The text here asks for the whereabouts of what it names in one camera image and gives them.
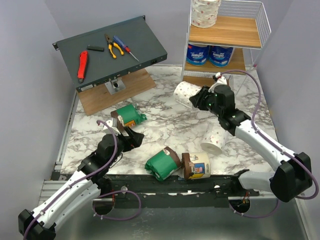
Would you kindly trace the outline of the blue white paper towel roll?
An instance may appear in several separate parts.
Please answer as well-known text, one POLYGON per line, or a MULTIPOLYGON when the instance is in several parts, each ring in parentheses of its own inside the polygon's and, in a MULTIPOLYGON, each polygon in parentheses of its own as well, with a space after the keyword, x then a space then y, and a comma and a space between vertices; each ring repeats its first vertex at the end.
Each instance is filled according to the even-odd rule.
POLYGON ((212 45, 209 49, 208 60, 215 67, 226 67, 231 61, 234 51, 234 47, 212 45))

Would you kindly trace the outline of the green wrapped roll near left arm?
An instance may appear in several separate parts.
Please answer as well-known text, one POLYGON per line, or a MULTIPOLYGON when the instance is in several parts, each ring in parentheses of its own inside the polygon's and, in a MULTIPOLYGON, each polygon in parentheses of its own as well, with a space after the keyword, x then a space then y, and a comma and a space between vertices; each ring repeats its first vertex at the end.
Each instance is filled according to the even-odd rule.
POLYGON ((117 128, 120 131, 123 131, 124 127, 131 128, 147 120, 147 116, 143 113, 140 113, 132 104, 128 104, 114 111, 111 111, 110 116, 116 119, 117 128))

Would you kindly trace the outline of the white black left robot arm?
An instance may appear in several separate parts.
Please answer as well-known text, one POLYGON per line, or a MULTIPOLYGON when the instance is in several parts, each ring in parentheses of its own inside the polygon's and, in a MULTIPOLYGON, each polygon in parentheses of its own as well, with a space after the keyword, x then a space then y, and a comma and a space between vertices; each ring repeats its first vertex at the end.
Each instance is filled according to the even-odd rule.
POLYGON ((111 197, 114 191, 105 178, 110 165, 121 153, 141 146, 144 134, 125 127, 124 136, 111 127, 97 148, 82 160, 70 179, 49 199, 33 210, 23 210, 18 215, 18 230, 25 240, 53 240, 56 230, 71 214, 95 198, 111 197))

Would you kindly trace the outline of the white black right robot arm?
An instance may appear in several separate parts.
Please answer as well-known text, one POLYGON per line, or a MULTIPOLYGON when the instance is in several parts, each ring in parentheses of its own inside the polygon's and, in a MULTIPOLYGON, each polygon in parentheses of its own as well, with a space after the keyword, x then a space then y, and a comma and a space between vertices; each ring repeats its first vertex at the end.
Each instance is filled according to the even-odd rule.
POLYGON ((287 203, 313 185, 310 157, 304 152, 297 154, 264 134, 249 115, 236 108, 235 94, 229 86, 204 86, 189 101, 194 108, 216 115, 224 130, 247 143, 274 170, 238 172, 230 183, 234 195, 241 196, 250 189, 262 190, 287 203))

